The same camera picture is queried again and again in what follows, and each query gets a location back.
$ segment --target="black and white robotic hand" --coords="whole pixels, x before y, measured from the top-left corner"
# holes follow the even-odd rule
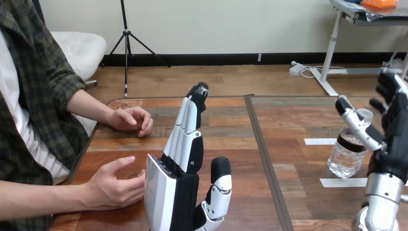
[[[144,206],[151,231],[213,231],[224,221],[232,193],[231,167],[225,157],[211,162],[211,187],[197,207],[204,145],[201,113],[208,85],[200,82],[184,97],[164,153],[147,157]]]
[[[396,215],[399,203],[407,202],[403,195],[408,180],[408,91],[398,74],[383,71],[376,91],[385,102],[371,99],[370,104],[382,114],[380,133],[364,121],[346,98],[336,101],[336,109],[373,155],[362,209],[354,217],[354,231],[398,231]]]

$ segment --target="water bottle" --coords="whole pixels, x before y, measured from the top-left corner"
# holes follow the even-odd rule
[[[357,109],[357,113],[367,122],[373,118],[373,113],[368,109]],[[352,177],[360,170],[366,153],[367,147],[354,136],[353,130],[345,128],[334,144],[328,160],[329,169],[340,178]]]

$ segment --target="desk leg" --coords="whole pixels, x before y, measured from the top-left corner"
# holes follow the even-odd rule
[[[339,95],[326,81],[326,77],[329,72],[330,63],[332,62],[331,59],[333,57],[334,48],[336,47],[337,36],[339,34],[339,28],[340,28],[340,23],[341,23],[342,18],[343,18],[343,11],[338,11],[336,23],[334,24],[333,34],[330,37],[329,48],[327,49],[326,59],[324,60],[324,65],[323,65],[321,74],[319,73],[317,69],[313,71],[311,69],[311,72],[315,76],[316,80],[319,82],[319,84],[324,88],[324,90],[330,96]]]

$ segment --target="black baseboard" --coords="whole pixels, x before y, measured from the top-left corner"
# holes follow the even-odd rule
[[[381,64],[389,61],[391,52],[356,52],[335,53],[333,64]],[[404,59],[406,52],[400,52],[396,58]],[[301,64],[322,64],[326,53],[267,53],[262,54],[258,62],[258,54],[135,54],[128,59],[129,66],[166,66],[160,59],[165,59],[171,66],[192,65],[266,65],[290,64],[296,61]],[[105,55],[100,65],[125,66],[124,54]]]

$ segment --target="fingernail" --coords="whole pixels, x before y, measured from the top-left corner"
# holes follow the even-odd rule
[[[133,162],[133,161],[135,161],[135,159],[136,159],[135,156],[126,157],[126,160],[127,160],[128,162]]]

